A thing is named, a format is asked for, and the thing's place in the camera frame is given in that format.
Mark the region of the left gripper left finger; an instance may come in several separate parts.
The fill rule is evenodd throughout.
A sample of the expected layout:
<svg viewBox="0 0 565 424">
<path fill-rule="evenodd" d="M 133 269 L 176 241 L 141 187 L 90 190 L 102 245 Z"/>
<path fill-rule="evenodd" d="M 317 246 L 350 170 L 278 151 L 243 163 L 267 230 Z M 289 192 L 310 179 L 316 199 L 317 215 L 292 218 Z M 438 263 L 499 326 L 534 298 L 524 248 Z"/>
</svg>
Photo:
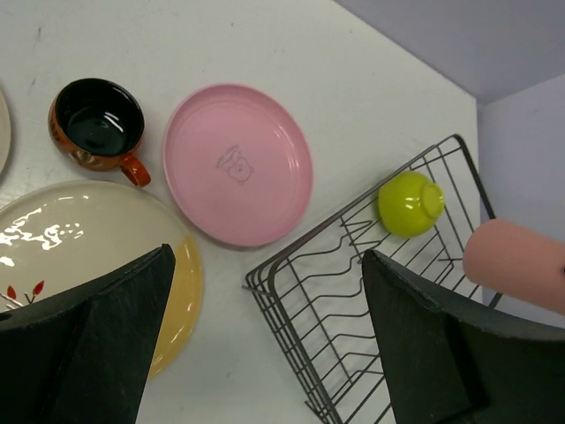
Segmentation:
<svg viewBox="0 0 565 424">
<path fill-rule="evenodd" d="M 168 244 L 1 314 L 3 423 L 133 423 L 175 270 Z"/>
</svg>

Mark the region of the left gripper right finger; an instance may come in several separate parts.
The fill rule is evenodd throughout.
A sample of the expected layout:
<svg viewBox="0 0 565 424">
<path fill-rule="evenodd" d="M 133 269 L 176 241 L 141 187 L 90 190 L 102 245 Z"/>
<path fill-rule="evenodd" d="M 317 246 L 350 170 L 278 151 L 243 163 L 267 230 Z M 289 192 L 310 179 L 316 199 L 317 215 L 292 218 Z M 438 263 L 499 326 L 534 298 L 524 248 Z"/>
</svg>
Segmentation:
<svg viewBox="0 0 565 424">
<path fill-rule="evenodd" d="M 362 274 L 396 422 L 564 421 L 563 329 L 486 307 L 374 250 Z"/>
</svg>

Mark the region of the salmon pink cup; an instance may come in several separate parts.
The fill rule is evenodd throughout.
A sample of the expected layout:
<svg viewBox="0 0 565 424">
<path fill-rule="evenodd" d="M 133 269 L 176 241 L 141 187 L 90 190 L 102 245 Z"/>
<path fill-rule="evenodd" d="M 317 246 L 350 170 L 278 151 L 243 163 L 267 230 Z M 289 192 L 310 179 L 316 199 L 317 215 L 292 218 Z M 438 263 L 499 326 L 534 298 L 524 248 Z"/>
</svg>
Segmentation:
<svg viewBox="0 0 565 424">
<path fill-rule="evenodd" d="M 508 220 L 481 224 L 463 250 L 473 283 L 564 313 L 564 243 Z"/>
</svg>

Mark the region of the lime green bowl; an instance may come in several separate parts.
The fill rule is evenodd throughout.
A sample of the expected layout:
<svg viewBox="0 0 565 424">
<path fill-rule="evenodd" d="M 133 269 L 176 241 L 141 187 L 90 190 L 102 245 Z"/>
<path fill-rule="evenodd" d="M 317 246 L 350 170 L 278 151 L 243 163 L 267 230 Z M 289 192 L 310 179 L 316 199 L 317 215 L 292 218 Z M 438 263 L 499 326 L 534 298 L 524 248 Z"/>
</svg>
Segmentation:
<svg viewBox="0 0 565 424">
<path fill-rule="evenodd" d="M 439 185 L 426 175 L 409 170 L 379 189 L 376 208 L 389 233 L 410 239 L 435 226 L 445 209 L 445 198 Z"/>
</svg>

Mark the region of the orange black mug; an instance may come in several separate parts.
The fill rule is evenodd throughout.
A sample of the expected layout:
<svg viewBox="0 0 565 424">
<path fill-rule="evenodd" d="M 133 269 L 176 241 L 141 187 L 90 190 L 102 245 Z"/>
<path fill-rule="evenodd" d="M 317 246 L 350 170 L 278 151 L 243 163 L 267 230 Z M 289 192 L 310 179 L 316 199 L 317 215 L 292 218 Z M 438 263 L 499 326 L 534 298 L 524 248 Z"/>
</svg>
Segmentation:
<svg viewBox="0 0 565 424">
<path fill-rule="evenodd" d="M 136 156 L 145 130 L 137 100 L 115 82 L 77 79 L 49 107 L 49 136 L 63 155 L 97 172 L 120 170 L 137 187 L 151 176 Z"/>
</svg>

